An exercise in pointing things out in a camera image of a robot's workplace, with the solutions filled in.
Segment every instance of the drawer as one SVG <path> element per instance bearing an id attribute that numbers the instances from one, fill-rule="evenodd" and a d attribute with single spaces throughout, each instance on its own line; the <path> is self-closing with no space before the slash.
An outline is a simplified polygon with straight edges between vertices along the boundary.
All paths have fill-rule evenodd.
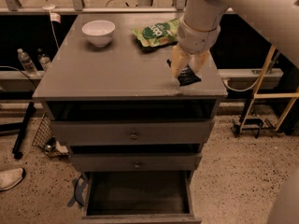
<path id="1" fill-rule="evenodd" d="M 91 173 L 80 224 L 200 224 L 181 171 Z"/>
<path id="2" fill-rule="evenodd" d="M 102 123 L 54 121 L 52 130 L 64 145 L 204 144 L 213 119 L 199 122 Z"/>
<path id="3" fill-rule="evenodd" d="M 202 158 L 192 153 L 71 154 L 80 172 L 195 170 Z"/>

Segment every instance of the gray tabletop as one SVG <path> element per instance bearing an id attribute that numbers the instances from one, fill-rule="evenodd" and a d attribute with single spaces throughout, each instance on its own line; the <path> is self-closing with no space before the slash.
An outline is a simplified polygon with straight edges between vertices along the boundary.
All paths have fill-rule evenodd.
<path id="1" fill-rule="evenodd" d="M 212 60 L 196 75 L 201 82 L 180 87 L 167 64 L 172 46 L 143 52 L 131 32 L 180 13 L 114 13 L 78 15 L 59 52 L 42 78 L 37 100 L 101 100 L 111 98 L 223 96 L 226 90 Z M 116 25 L 105 48 L 90 44 L 81 32 L 88 21 L 109 20 Z"/>

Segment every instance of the wire basket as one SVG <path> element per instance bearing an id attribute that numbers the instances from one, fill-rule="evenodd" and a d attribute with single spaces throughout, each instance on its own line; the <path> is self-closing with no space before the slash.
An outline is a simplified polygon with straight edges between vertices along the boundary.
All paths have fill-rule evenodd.
<path id="1" fill-rule="evenodd" d="M 53 137 L 50 129 L 50 119 L 47 114 L 44 114 L 36 132 L 35 139 L 32 143 L 33 147 L 39 147 L 45 154 L 51 158 L 68 155 L 68 152 L 60 152 L 56 148 L 52 151 L 47 151 L 45 145 Z"/>

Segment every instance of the water bottle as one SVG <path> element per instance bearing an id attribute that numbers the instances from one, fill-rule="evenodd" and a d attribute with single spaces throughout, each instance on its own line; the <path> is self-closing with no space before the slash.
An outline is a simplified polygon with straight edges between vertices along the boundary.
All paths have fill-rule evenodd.
<path id="1" fill-rule="evenodd" d="M 43 52 L 43 49 L 37 50 L 37 59 L 46 72 L 50 66 L 50 56 Z"/>
<path id="2" fill-rule="evenodd" d="M 18 58 L 29 77 L 38 76 L 36 66 L 27 52 L 24 52 L 22 49 L 18 49 Z"/>

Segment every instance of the cabinet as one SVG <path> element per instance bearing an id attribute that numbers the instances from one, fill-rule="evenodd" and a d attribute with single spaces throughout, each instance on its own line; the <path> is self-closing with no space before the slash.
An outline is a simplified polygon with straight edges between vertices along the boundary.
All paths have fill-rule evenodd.
<path id="1" fill-rule="evenodd" d="M 78 223 L 201 223 L 189 183 L 225 88 L 211 58 L 197 74 L 203 81 L 180 87 L 166 63 L 171 47 L 143 53 L 130 36 L 149 17 L 176 16 L 79 15 L 36 89 L 53 133 L 89 183 Z M 104 49 L 80 32 L 97 19 L 117 25 Z"/>

